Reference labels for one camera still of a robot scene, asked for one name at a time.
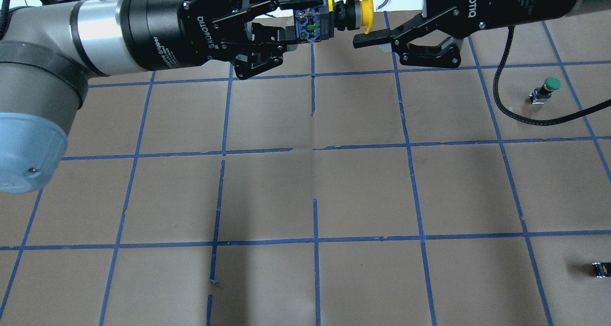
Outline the yellow push button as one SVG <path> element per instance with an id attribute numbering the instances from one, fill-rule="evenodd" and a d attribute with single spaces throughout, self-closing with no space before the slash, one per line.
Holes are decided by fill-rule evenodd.
<path id="1" fill-rule="evenodd" d="M 296 43 L 315 43 L 334 37 L 335 31 L 362 30 L 375 24 L 373 0 L 318 0 L 312 8 L 293 11 Z"/>

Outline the green push button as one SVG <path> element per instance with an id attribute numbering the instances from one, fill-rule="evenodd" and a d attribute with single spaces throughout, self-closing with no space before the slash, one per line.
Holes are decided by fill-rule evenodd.
<path id="1" fill-rule="evenodd" d="M 545 104 L 550 98 L 552 93 L 558 91 L 561 88 L 561 81 L 556 77 L 548 77 L 544 80 L 540 87 L 533 89 L 529 95 L 529 100 L 533 105 Z"/>

